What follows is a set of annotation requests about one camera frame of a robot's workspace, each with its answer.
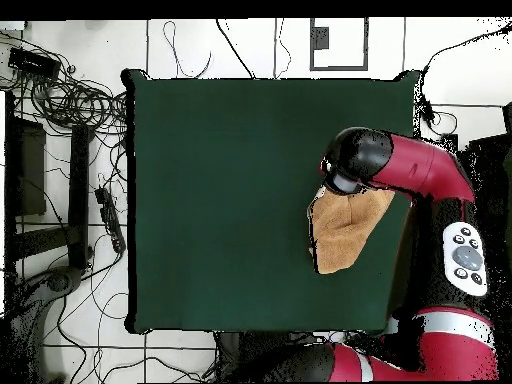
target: tan towel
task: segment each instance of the tan towel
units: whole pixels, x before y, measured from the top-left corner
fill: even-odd
[[[330,274],[350,267],[393,196],[390,190],[339,196],[322,187],[308,210],[316,271]]]

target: green tabletop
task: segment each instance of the green tabletop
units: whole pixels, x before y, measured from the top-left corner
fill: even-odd
[[[409,202],[395,196],[356,263],[331,275],[314,271],[306,209],[338,132],[412,135],[418,76],[149,80],[125,71],[136,175],[127,328],[382,329]]]

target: black power strip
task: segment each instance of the black power strip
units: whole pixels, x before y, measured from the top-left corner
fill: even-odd
[[[112,201],[112,197],[105,188],[95,190],[94,194],[96,195],[98,204],[103,206],[100,209],[101,219],[110,234],[114,252],[122,254],[126,250],[126,242],[124,241],[124,236],[121,232],[121,226],[117,219],[117,211],[114,202]]]
[[[8,63],[9,68],[52,80],[59,77],[60,65],[57,60],[17,47],[11,48]]]

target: electrical outlet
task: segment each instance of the electrical outlet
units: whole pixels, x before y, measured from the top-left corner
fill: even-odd
[[[368,18],[311,18],[311,71],[367,71]]]

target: white tile floor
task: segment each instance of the white tile floor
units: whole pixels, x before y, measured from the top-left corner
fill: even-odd
[[[166,39],[172,39],[175,29],[175,48],[182,69],[189,75],[200,72],[211,54],[210,67],[204,78],[247,77],[219,32],[214,20],[175,20],[175,27],[166,20],[146,21],[65,21],[31,22],[24,31],[23,38],[52,52],[65,56],[76,67],[74,77],[89,79],[110,88],[114,95],[124,91],[120,72],[124,68],[146,70],[152,78],[173,78],[176,76],[176,62]],[[274,19],[221,20],[221,25],[229,35],[248,68],[261,78],[271,78],[274,74]],[[403,69],[422,69],[430,57],[438,50],[460,43],[475,35],[491,32],[504,24],[500,18],[370,18],[369,29],[369,69],[367,72],[310,72],[309,71],[309,18],[277,20],[281,31],[281,44],[277,45],[275,73],[282,78],[377,78],[391,79]],[[343,33],[343,19],[332,20]],[[436,110],[454,114],[458,120],[459,148],[471,139],[491,136],[504,132],[501,109],[479,105],[504,105],[512,101],[512,61],[509,56],[512,46],[508,37],[491,37],[477,43],[449,50],[432,62],[425,81],[425,94],[434,104],[451,106],[436,107]],[[348,40],[331,39],[331,48],[343,50]],[[6,68],[8,47],[0,45],[0,75],[9,75]],[[24,111],[31,111],[30,102],[24,102]],[[442,115],[437,131],[453,128],[452,118]],[[49,134],[53,130],[45,124]],[[435,138],[428,129],[423,134]],[[109,145],[117,142],[116,137],[105,140]],[[91,158],[100,149],[100,142],[91,144]],[[46,169],[61,168],[69,175],[69,139],[47,137]],[[97,159],[90,167],[90,184],[98,186],[102,175],[110,175],[112,165],[109,150],[102,147]],[[121,160],[119,168],[125,171]],[[68,180],[59,172],[46,174],[47,193],[62,217],[67,220]],[[118,209],[126,208],[126,195],[120,185],[114,187],[118,197]],[[126,212],[120,214],[120,222],[126,223]],[[93,194],[90,197],[90,224],[101,224],[99,208]],[[40,228],[41,225],[55,223],[51,210],[42,217],[26,217],[25,231]],[[93,244],[104,234],[103,227],[92,225],[89,238]],[[25,276],[36,274],[48,264],[63,255],[66,249],[57,249],[34,256],[18,263],[18,272]],[[96,249],[95,268],[111,263],[115,254],[107,237],[99,240]],[[105,276],[95,291],[100,307],[115,293],[127,292],[126,256]],[[204,371],[214,357],[214,342],[211,334],[202,332],[154,331],[146,340],[142,335],[128,334],[123,320],[103,317],[98,336],[100,310],[89,296],[91,284],[95,287],[103,278],[95,277],[84,283],[68,298],[67,313],[62,324],[64,332],[77,343],[92,346],[86,349],[87,360],[77,375],[75,382],[84,379],[85,383],[98,383],[93,369],[95,346],[102,349],[101,378],[105,378],[112,367],[140,362],[146,357],[156,357],[165,363],[189,372]],[[62,302],[52,307],[45,331],[46,360],[51,371],[64,371],[69,378],[82,361],[83,354],[69,346],[56,331],[57,317]],[[105,312],[115,317],[126,314],[126,296],[115,297]],[[190,347],[195,350],[180,350]],[[166,369],[156,360],[149,360],[127,369],[118,369],[108,374],[107,383],[172,382],[181,377],[179,371]],[[183,378],[180,382],[191,381]]]

